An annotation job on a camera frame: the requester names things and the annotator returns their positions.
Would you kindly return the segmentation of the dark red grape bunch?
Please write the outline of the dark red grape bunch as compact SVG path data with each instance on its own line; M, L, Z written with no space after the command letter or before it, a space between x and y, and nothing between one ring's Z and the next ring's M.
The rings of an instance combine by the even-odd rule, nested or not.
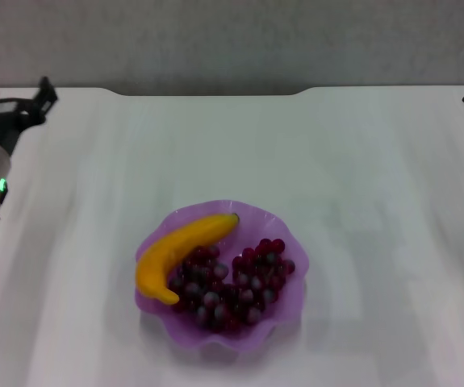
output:
M258 324L295 272L295 262L283 256L285 248L283 239L261 239L225 264L218 247L196 247L169 279L168 289L179 296L171 309L217 333Z

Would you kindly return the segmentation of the purple wavy plastic bowl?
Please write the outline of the purple wavy plastic bowl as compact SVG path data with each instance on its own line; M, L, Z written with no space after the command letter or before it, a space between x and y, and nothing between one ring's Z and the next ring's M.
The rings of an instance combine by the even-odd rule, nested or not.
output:
M161 320L168 336L180 347L199 348L217 343L236 352L245 352L261 346L275 327L299 320L303 311L309 257L279 217L261 208L233 200L215 200L182 207L167 215L156 230L144 239L136 251L136 259L171 231L197 218L218 213L236 213L240 218L238 228L219 242L224 262L231 262L242 248L258 242L262 237L283 239L286 256L295 262L295 273L290 275L278 301L267 308L264 318L257 325L246 327L236 334L214 334L203 331L189 317L177 314L168 306L145 298L139 292L135 292L135 300L140 310Z

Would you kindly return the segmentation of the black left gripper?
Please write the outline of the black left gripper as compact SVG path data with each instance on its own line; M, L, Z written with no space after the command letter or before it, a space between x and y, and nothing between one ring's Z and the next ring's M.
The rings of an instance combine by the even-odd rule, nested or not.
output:
M46 115L57 102L56 91L48 77L42 77L32 100L4 98L0 100L0 147L11 156L20 135L29 127L46 121Z

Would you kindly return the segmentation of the yellow plastic banana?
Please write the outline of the yellow plastic banana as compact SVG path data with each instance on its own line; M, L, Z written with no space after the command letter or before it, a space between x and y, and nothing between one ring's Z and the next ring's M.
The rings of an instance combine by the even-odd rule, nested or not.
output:
M207 247L229 235L239 224L237 214L212 214L171 231L147 248L136 263L136 289L167 306L179 296L168 288L169 273L197 247Z

